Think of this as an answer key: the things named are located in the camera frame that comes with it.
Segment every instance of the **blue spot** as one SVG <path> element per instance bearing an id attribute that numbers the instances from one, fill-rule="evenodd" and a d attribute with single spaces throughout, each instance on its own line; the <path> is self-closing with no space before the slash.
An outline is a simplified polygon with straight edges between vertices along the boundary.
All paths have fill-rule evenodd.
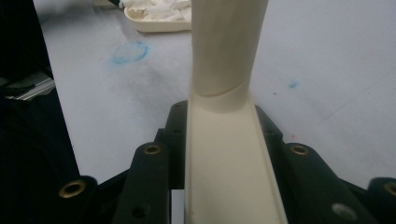
<path id="1" fill-rule="evenodd" d="M 300 85 L 300 82 L 297 80 L 292 80 L 291 83 L 289 84 L 289 89 L 294 89 Z"/>
<path id="2" fill-rule="evenodd" d="M 113 55 L 113 61 L 117 64 L 139 62 L 148 54 L 149 47 L 140 41 L 129 42 L 119 46 Z"/>

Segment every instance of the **white table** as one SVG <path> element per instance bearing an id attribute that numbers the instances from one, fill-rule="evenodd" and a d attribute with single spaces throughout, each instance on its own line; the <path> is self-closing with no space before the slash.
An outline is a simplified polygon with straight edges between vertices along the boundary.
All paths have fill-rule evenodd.
<path id="1" fill-rule="evenodd" d="M 35 0 L 82 175 L 126 170 L 188 98 L 191 33 L 140 34 L 115 7 Z M 345 180 L 395 177 L 396 2 L 272 0 L 251 90 L 286 142 Z"/>

